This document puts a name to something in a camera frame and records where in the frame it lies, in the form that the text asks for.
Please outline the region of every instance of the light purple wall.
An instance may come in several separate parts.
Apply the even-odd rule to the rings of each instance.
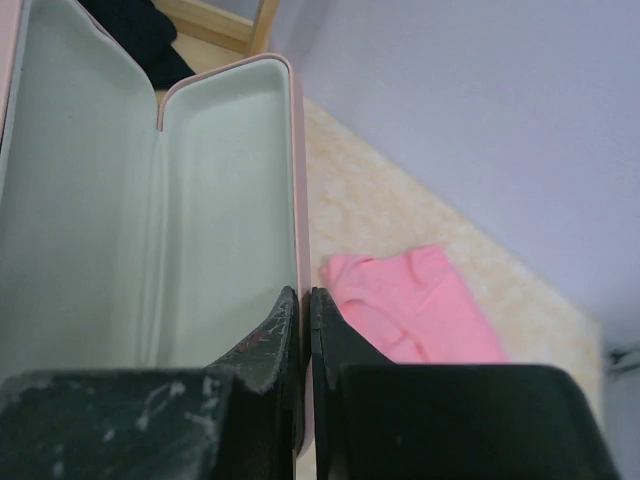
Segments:
[[[258,9],[259,0],[204,0],[206,3],[224,8],[225,10],[253,19]]]
[[[281,0],[272,45],[623,344],[640,340],[639,26],[637,0]]]

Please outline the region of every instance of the pink fabric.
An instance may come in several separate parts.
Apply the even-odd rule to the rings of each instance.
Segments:
[[[508,362],[438,245],[383,259],[333,255],[321,274],[347,323],[394,362]]]
[[[4,132],[4,119],[9,103],[9,87],[18,45],[21,12],[22,0],[0,0],[0,140]]]

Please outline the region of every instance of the beige tile floor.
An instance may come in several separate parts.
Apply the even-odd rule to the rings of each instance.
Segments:
[[[185,36],[178,38],[175,47],[196,72],[240,58]],[[310,101],[305,101],[305,126],[315,285],[321,283],[317,271],[327,255],[386,256],[440,243],[463,273],[512,358],[565,369],[601,418],[597,323]],[[315,478],[313,446],[298,462],[298,478]]]

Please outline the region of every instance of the dark fabric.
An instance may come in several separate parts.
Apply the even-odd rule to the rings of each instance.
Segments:
[[[80,0],[145,71],[154,88],[169,88],[193,70],[171,47],[176,27],[151,0]]]

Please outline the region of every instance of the black plastic piece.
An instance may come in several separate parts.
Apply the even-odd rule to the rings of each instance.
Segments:
[[[323,289],[311,335],[319,480],[619,478],[557,368],[391,364]]]
[[[42,372],[0,389],[0,479],[293,479],[303,435],[299,312],[205,369]]]

